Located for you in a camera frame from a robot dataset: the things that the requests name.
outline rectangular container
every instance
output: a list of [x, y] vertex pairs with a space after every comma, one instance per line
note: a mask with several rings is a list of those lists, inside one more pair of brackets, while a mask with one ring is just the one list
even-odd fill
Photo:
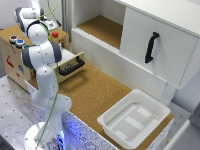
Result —
[[97, 120], [105, 133], [126, 149], [137, 148], [169, 115], [170, 109], [133, 90]]

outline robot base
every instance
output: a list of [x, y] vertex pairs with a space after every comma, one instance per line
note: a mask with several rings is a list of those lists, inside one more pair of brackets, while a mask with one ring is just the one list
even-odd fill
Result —
[[[41, 144], [36, 149], [38, 141], [35, 141], [34, 138], [37, 135], [38, 131], [42, 128], [43, 125], [44, 125], [44, 122], [35, 124], [26, 132], [25, 137], [24, 137], [24, 149], [25, 150], [56, 150], [55, 148], [49, 149], [49, 147], [47, 145], [42, 146]], [[65, 143], [64, 149], [66, 149], [66, 145], [69, 144], [69, 140], [67, 140], [67, 138], [65, 138], [64, 143]]]

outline green cable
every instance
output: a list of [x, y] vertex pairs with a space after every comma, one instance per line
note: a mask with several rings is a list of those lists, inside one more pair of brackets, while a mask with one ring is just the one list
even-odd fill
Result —
[[[49, 11], [51, 12], [51, 8], [50, 8], [49, 0], [47, 0], [47, 2], [48, 2]], [[52, 16], [54, 17], [54, 19], [57, 20], [57, 18], [56, 18], [55, 15], [53, 14], [53, 12], [52, 12], [51, 14], [52, 14]]]
[[[43, 27], [45, 28], [45, 30], [48, 32], [48, 34], [50, 34], [50, 33], [49, 33], [49, 30], [48, 30], [43, 24], [40, 24], [40, 25], [43, 26]], [[58, 69], [58, 63], [56, 63], [56, 65], [57, 65], [57, 84], [58, 84], [58, 90], [59, 90], [59, 69]], [[43, 135], [44, 135], [44, 132], [45, 132], [45, 130], [46, 130], [46, 127], [47, 127], [47, 125], [48, 125], [48, 123], [49, 123], [49, 120], [50, 120], [50, 118], [51, 118], [51, 115], [52, 115], [52, 113], [53, 113], [53, 109], [54, 109], [55, 104], [56, 104], [56, 101], [57, 101], [57, 96], [58, 96], [58, 92], [56, 93], [56, 97], [55, 97], [55, 100], [54, 100], [54, 102], [53, 102], [53, 106], [52, 106], [50, 115], [49, 115], [49, 117], [48, 117], [48, 119], [47, 119], [47, 123], [45, 124], [44, 130], [42, 131], [42, 135], [41, 135], [41, 137], [40, 137], [40, 139], [39, 139], [39, 141], [38, 141], [36, 150], [37, 150], [37, 148], [38, 148], [38, 146], [39, 146], [39, 144], [40, 144], [40, 142], [41, 142], [41, 140], [42, 140], [42, 137], [43, 137]]]
[[52, 13], [54, 12], [54, 10], [56, 10], [57, 6], [58, 6], [58, 0], [57, 0], [57, 3], [56, 3], [56, 7], [55, 7], [52, 11], [50, 11], [48, 14], [42, 15], [42, 16], [40, 16], [40, 17], [37, 17], [37, 20], [38, 20], [39, 18], [41, 18], [41, 17], [47, 16], [47, 15], [49, 15], [49, 14], [52, 14]]

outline cabinet door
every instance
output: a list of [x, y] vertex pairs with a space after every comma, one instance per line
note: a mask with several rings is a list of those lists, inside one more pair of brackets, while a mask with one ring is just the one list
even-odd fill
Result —
[[[154, 40], [153, 60], [146, 64], [145, 56], [153, 32], [159, 37]], [[179, 86], [197, 41], [198, 38], [191, 34], [127, 8], [120, 54]]]

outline cabinet handle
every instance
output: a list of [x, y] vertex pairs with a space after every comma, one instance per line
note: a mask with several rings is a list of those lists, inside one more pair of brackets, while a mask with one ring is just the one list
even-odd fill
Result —
[[78, 62], [78, 64], [76, 66], [73, 66], [72, 68], [61, 70], [60, 67], [59, 67], [59, 74], [62, 75], [62, 76], [67, 76], [68, 74], [74, 72], [78, 68], [85, 65], [85, 62], [82, 59], [80, 59], [79, 56], [76, 57], [76, 61]]
[[156, 32], [153, 32], [153, 36], [151, 37], [150, 41], [149, 41], [149, 45], [147, 48], [147, 53], [146, 53], [146, 57], [145, 57], [145, 63], [148, 64], [149, 62], [151, 62], [153, 60], [153, 57], [151, 56], [152, 50], [153, 50], [153, 45], [154, 45], [154, 40], [156, 38], [158, 38], [160, 35]]

